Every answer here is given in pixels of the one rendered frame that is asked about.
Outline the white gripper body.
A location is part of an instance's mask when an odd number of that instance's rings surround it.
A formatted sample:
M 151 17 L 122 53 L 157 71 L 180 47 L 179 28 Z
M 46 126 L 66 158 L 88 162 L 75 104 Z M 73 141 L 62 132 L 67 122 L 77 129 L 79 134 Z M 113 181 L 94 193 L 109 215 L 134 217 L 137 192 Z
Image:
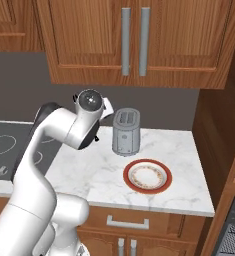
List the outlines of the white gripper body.
M 114 113 L 114 109 L 113 109 L 111 102 L 109 101 L 109 99 L 107 97 L 104 97 L 102 99 L 102 104 L 101 104 L 100 120 L 103 120 L 103 119 L 109 117 L 113 113 Z

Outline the red rimmed white plate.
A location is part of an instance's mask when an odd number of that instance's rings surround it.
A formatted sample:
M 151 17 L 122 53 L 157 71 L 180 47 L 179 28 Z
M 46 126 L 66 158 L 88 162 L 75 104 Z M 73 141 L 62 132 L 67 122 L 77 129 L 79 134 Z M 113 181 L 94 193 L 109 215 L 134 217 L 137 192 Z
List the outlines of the red rimmed white plate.
M 124 168 L 123 179 L 136 192 L 158 194 L 171 185 L 172 174 L 166 165 L 157 160 L 137 159 Z

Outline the tall wooden oven cabinet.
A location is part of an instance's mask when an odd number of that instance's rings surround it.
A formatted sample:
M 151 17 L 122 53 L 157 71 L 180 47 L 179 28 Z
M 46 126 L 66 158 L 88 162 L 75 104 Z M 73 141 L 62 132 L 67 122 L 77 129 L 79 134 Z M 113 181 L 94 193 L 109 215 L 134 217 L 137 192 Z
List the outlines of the tall wooden oven cabinet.
M 225 88 L 199 93 L 192 133 L 215 209 L 205 219 L 195 256 L 213 256 L 235 198 L 235 50 Z

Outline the black oven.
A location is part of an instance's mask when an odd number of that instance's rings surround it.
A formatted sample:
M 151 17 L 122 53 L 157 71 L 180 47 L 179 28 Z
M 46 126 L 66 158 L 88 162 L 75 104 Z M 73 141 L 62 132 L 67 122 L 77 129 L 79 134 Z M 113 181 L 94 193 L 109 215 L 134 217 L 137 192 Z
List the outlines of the black oven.
M 235 196 L 220 231 L 212 256 L 235 256 Z

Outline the grey metal toaster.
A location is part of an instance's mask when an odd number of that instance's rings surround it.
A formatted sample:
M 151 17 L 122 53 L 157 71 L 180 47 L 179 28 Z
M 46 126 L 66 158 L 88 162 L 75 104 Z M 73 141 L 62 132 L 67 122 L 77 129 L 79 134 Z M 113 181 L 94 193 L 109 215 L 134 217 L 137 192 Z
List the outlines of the grey metal toaster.
M 119 109 L 113 119 L 112 150 L 120 156 L 132 156 L 140 150 L 140 112 Z

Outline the black hob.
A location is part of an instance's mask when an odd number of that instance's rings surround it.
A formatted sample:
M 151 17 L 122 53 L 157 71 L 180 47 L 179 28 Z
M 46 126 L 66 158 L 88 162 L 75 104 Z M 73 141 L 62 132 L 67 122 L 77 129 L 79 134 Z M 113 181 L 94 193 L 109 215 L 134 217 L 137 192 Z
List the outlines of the black hob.
M 0 121 L 0 180 L 11 180 L 16 158 L 31 128 L 31 122 Z M 61 143 L 53 138 L 42 137 L 33 161 L 43 175 L 47 173 L 60 147 Z

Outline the wooden drawer front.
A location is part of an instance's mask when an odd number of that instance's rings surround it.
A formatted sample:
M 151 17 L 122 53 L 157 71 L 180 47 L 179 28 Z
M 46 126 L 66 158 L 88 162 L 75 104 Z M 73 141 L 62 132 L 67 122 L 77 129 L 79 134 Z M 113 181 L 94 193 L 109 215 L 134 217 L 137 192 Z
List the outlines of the wooden drawer front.
M 115 221 L 133 223 L 142 223 L 144 219 L 149 219 L 149 230 L 107 226 L 108 215 L 112 215 Z M 184 216 L 179 214 L 91 206 L 89 217 L 80 228 L 93 231 L 177 238 L 182 230 L 183 221 Z

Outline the wooden base cupboard door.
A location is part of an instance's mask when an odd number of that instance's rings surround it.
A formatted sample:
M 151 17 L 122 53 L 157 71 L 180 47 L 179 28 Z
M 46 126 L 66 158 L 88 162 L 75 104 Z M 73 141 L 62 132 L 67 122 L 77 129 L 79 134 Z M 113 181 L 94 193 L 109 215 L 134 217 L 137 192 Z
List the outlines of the wooden base cupboard door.
M 196 245 L 194 243 L 140 236 L 127 237 L 128 256 L 130 256 L 131 239 L 137 240 L 136 256 L 195 256 Z
M 125 235 L 78 230 L 80 241 L 87 247 L 90 256 L 118 256 L 118 238 Z

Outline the wooden wall cupboard door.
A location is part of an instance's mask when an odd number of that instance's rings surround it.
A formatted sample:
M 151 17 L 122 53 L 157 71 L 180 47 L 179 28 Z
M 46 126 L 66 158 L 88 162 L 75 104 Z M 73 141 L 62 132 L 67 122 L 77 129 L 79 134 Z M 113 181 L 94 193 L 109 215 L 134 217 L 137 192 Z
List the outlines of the wooden wall cupboard door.
M 150 8 L 144 77 L 139 75 L 142 7 Z M 136 14 L 138 85 L 225 88 L 235 48 L 235 0 L 137 0 Z
M 122 75 L 121 9 L 134 0 L 37 0 L 51 82 L 130 85 L 134 82 L 129 34 L 129 75 Z

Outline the wooden wall cupboard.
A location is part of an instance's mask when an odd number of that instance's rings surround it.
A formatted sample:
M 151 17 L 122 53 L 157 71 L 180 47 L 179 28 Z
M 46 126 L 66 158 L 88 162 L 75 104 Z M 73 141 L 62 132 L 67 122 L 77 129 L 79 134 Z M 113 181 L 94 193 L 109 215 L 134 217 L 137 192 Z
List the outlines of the wooden wall cupboard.
M 41 52 L 34 0 L 0 0 L 0 52 Z

